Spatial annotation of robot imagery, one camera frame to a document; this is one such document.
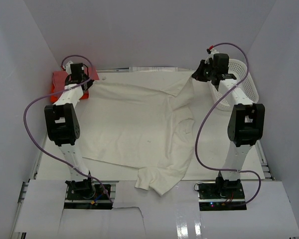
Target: purple cable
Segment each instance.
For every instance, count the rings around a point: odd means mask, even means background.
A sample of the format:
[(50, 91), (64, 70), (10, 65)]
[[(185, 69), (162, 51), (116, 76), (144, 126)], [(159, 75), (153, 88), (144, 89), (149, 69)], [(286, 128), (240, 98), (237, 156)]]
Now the purple cable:
[[(197, 161), (204, 167), (204, 168), (207, 168), (209, 170), (213, 170), (213, 171), (230, 171), (230, 172), (239, 172), (239, 170), (236, 170), (236, 169), (232, 169), (232, 168), (212, 168), (212, 167), (208, 167), (207, 165), (205, 165), (200, 159), (199, 159), (199, 156), (198, 156), (198, 140), (199, 140), (199, 137), (200, 137), (200, 133), (201, 133), (201, 130), (203, 129), (203, 126), (204, 124), (206, 123), (208, 117), (210, 116), (210, 114), (213, 112), (213, 110), (216, 108), (216, 106), (223, 100), (225, 99), (226, 96), (228, 96), (239, 84), (243, 83), (244, 80), (247, 79), (248, 77), (248, 73), (249, 73), (249, 61), (248, 61), (248, 58), (247, 58), (247, 55), (246, 53), (243, 51), (243, 49), (241, 49), (239, 46), (233, 44), (233, 43), (229, 43), (229, 42), (223, 42), (223, 43), (219, 43), (219, 44), (216, 44), (214, 45), (214, 47), (216, 46), (220, 46), (220, 45), (231, 45), (231, 46), (234, 46), (236, 48), (238, 48), (244, 55), (245, 59), (246, 59), (246, 65), (247, 65), (247, 71), (246, 71), (246, 75), (244, 76), (244, 78), (239, 81), (234, 87), (232, 87), (229, 91), (227, 91), (213, 106), (212, 108), (209, 110), (209, 112), (207, 113), (207, 115), (205, 116), (203, 122), (201, 123), (200, 127), (199, 127), (199, 130), (198, 130), (198, 133), (197, 133), (197, 137), (196, 137), (196, 141), (195, 141), (195, 155), (196, 155), (196, 158), (197, 158)], [(261, 178), (259, 176), (259, 174), (255, 171), (252, 171), (252, 170), (243, 170), (243, 171), (240, 171), (241, 173), (253, 173), (255, 174), (257, 177), (258, 177), (258, 181), (259, 181), (259, 184), (258, 184), (258, 189), (256, 191), (256, 193), (254, 194), (254, 196), (249, 199), (248, 201), (246, 201), (245, 203), (243, 204), (239, 204), (238, 206), (244, 206), (246, 205), (247, 203), (251, 202), (252, 200), (254, 200), (254, 198), (258, 195), (259, 191), (260, 191), (260, 187), (261, 187)]]
[(61, 66), (63, 66), (64, 61), (65, 61), (66, 59), (70, 58), (70, 57), (81, 57), (81, 58), (87, 60), (87, 61), (89, 62), (89, 64), (90, 64), (91, 68), (92, 68), (92, 76), (89, 77), (89, 79), (87, 79), (86, 81), (84, 81), (84, 82), (82, 82), (82, 83), (80, 83), (80, 84), (78, 84), (78, 85), (76, 85), (76, 86), (74, 86), (74, 87), (72, 87), (72, 88), (65, 89), (65, 90), (62, 90), (62, 91), (59, 91), (59, 92), (55, 92), (55, 93), (51, 93), (51, 94), (46, 95), (46, 96), (41, 96), (41, 97), (35, 99), (34, 101), (32, 101), (32, 102), (25, 108), (24, 113), (23, 113), (23, 123), (24, 123), (24, 127), (25, 127), (25, 130), (26, 130), (26, 132), (28, 133), (30, 139), (32, 140), (32, 142), (34, 143), (34, 145), (35, 145), (38, 149), (40, 149), (43, 153), (45, 153), (46, 155), (50, 156), (51, 158), (54, 158), (54, 159), (56, 159), (56, 160), (58, 160), (58, 161), (60, 161), (60, 162), (62, 162), (62, 163), (65, 163), (65, 164), (68, 165), (69, 167), (73, 168), (77, 173), (81, 174), (82, 176), (96, 180), (96, 181), (102, 186), (102, 188), (103, 188), (103, 190), (104, 190), (106, 196), (109, 198), (110, 202), (113, 204), (113, 201), (112, 201), (112, 199), (110, 198), (110, 195), (108, 194), (108, 191), (106, 190), (106, 188), (104, 187), (103, 183), (102, 183), (99, 179), (97, 179), (96, 177), (93, 177), (93, 176), (91, 176), (91, 175), (86, 175), (86, 174), (82, 173), (82, 172), (79, 171), (77, 168), (75, 168), (74, 165), (72, 165), (71, 163), (69, 163), (69, 162), (67, 162), (67, 161), (65, 161), (65, 160), (63, 160), (63, 159), (61, 159), (61, 158), (58, 158), (58, 157), (54, 156), (53, 154), (51, 154), (51, 153), (45, 151), (45, 149), (42, 148), (42, 147), (38, 144), (38, 142), (34, 139), (34, 137), (32, 136), (32, 134), (31, 134), (31, 132), (30, 132), (30, 130), (29, 130), (28, 124), (27, 124), (27, 122), (26, 122), (26, 114), (27, 114), (29, 108), (30, 108), (34, 103), (36, 103), (36, 102), (38, 102), (39, 100), (42, 100), (42, 99), (44, 99), (44, 98), (51, 97), (51, 96), (53, 96), (53, 95), (57, 95), (57, 94), (60, 94), (60, 93), (69, 91), (69, 90), (71, 90), (71, 89), (80, 87), (80, 86), (82, 86), (83, 84), (85, 84), (86, 82), (88, 82), (89, 80), (92, 79), (93, 74), (94, 74), (93, 65), (92, 65), (91, 61), (90, 61), (88, 58), (84, 57), (84, 56), (81, 56), (81, 55), (70, 55), (70, 56), (67, 56), (67, 57), (65, 57), (65, 58), (62, 60)]

